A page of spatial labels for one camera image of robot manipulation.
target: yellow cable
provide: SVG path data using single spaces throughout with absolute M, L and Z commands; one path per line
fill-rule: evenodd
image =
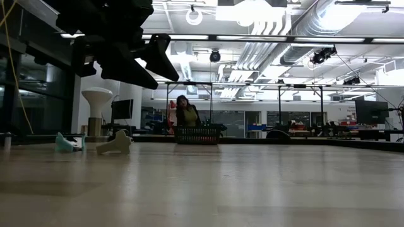
M 13 4 L 11 5 L 10 9 L 8 10 L 8 12 L 6 13 L 6 16 L 4 16 L 4 18 L 1 20 L 0 22 L 0 27 L 2 27 L 3 23 L 6 22 L 6 19 L 8 17 L 8 15 L 11 13 L 11 11 L 13 10 L 15 4 L 17 3 L 17 0 L 15 0 L 13 2 Z M 4 9 L 4 0 L 1 1 L 1 4 L 3 5 L 3 9 Z
M 17 79 L 17 75 L 16 75 L 16 73 L 15 73 L 14 61 L 13 61 L 13 54 L 12 54 L 12 52 L 11 52 L 11 45 L 10 45 L 10 39 L 9 39 L 9 36 L 8 36 L 8 27 L 7 27 L 7 21 L 6 21 L 7 16 L 8 16 L 9 13 L 11 12 L 11 10 L 13 9 L 13 7 L 14 7 L 16 1 L 14 1 L 13 5 L 11 6 L 11 8 L 10 8 L 10 10 L 8 11 L 7 14 L 6 14 L 6 10 L 5 10 L 5 8 L 4 8 L 4 0 L 2 0 L 1 2 L 2 2 L 2 5 L 1 5 L 1 6 L 2 6 L 2 8 L 3 8 L 3 15 L 4 15 L 4 19 L 3 19 L 3 20 L 4 20 L 4 24 L 6 25 L 6 38 L 7 38 L 7 44 L 8 44 L 8 52 L 9 52 L 9 54 L 10 54 L 11 68 L 13 69 L 13 75 L 14 75 L 14 79 L 15 79 L 15 86 L 17 87 L 18 97 L 19 97 L 20 102 L 21 102 L 21 107 L 22 107 L 22 109 L 23 109 L 23 111 L 24 111 L 25 120 L 27 120 L 28 126 L 30 126 L 31 134 L 33 134 L 32 126 L 31 126 L 30 120 L 28 119 L 27 113 L 25 112 L 23 99 L 22 99 L 22 97 L 21 97 L 21 95 L 20 95 L 20 89 L 18 88 L 18 79 Z

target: black basket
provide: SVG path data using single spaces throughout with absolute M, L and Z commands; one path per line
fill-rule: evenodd
M 209 144 L 219 143 L 220 128 L 217 126 L 175 127 L 174 137 L 177 144 Z

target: computer monitor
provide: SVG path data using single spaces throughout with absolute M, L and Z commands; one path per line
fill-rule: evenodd
M 389 117 L 386 102 L 356 100 L 355 106 L 357 123 L 360 124 L 384 124 Z
M 133 100 L 112 102 L 112 119 L 132 119 Z

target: woman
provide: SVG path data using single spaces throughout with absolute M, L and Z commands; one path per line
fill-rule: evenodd
M 195 127 L 201 124 L 198 111 L 194 105 L 190 105 L 184 95 L 177 98 L 177 126 Z

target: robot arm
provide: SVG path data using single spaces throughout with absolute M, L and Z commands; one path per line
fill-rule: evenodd
M 155 34 L 148 44 L 142 41 L 140 27 L 153 13 L 151 0 L 46 0 L 60 12 L 56 25 L 74 34 L 85 36 L 73 44 L 71 65 L 81 77 L 97 73 L 97 61 L 103 69 L 101 77 L 145 88 L 158 84 L 135 58 L 147 62 L 146 69 L 172 81 L 179 75 L 165 55 L 170 43 L 167 34 Z

